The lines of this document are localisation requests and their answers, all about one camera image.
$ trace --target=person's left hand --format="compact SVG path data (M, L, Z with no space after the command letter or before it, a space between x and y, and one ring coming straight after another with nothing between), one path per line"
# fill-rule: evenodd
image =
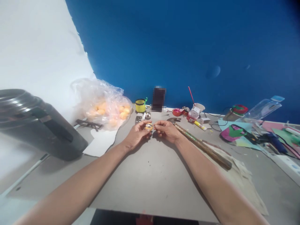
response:
M144 120L131 128L127 137L122 141L129 151L133 150L143 138L150 138L151 132L149 129L144 129L144 127L146 123L151 122L151 120Z

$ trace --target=yellow cup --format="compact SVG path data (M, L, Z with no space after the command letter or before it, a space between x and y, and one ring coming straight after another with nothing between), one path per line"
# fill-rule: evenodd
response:
M135 101L135 110L138 113L143 113L146 111L146 106L145 106L145 99L140 98Z

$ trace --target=eyeglasses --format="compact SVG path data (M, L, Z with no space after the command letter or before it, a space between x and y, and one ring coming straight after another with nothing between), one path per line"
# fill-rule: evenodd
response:
M95 129L97 132L103 126L102 124L89 122L87 120L80 120L80 119L76 120L76 123L82 127L90 127L92 129Z

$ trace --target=bottle cap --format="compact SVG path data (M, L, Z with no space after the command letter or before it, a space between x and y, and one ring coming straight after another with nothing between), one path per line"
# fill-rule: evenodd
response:
M271 100L273 101L277 101L277 102L281 102L283 101L285 98L284 97L281 97L281 96L278 96L278 95L274 95Z

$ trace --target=person's right hand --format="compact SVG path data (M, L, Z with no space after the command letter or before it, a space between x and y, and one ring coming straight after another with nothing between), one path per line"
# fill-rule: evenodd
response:
M159 137L164 137L171 143L184 137L170 121L157 121L154 123L154 130L157 131Z

